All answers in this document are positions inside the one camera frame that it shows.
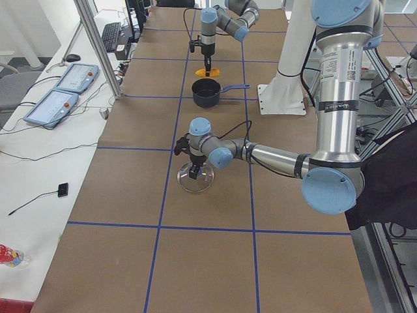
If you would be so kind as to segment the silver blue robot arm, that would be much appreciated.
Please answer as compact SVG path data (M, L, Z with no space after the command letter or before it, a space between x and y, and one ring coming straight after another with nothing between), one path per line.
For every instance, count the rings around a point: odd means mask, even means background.
M337 215L353 208L364 189L355 153L362 54L382 38L384 1L295 1L276 76L258 86L263 115L304 115L300 80L313 45L321 51L320 93L315 107L314 153L296 154L247 139L221 140L202 117L191 121L190 171L203 162L222 169L240 159L302 180L302 195L316 211Z
M252 25L259 20L259 8L255 1L225 1L225 6L238 15L233 19L226 9L220 5L203 8L201 10L201 32L196 40L191 40L190 51L193 52L196 46L201 48L204 57L204 69L197 72L200 77L216 77L216 69L212 68L212 56L216 47L217 28L232 36L235 40L242 42Z

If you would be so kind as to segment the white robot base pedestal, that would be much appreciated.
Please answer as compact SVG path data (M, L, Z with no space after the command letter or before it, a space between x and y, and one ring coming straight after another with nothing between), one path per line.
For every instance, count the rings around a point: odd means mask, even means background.
M311 15L312 3L308 0L293 3L276 76L269 84L258 86L262 115L306 114L301 77L316 30Z

